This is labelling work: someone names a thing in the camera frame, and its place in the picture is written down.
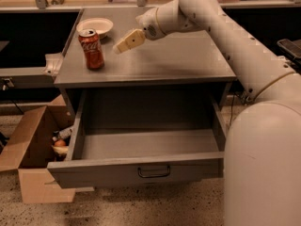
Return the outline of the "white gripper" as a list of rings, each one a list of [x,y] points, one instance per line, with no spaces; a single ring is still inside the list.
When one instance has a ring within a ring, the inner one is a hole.
[[[121,54],[142,45],[146,38],[148,40],[163,38],[166,34],[158,24],[157,11],[158,8],[151,8],[142,15],[137,16],[136,21],[142,30],[134,29],[129,31],[113,46],[113,51],[116,54]]]

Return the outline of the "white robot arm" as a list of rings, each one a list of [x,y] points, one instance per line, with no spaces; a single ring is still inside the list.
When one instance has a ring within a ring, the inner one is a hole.
[[[118,54],[173,32],[205,30],[244,88],[224,155],[225,226],[301,226],[301,75],[217,0],[174,0],[138,19]]]

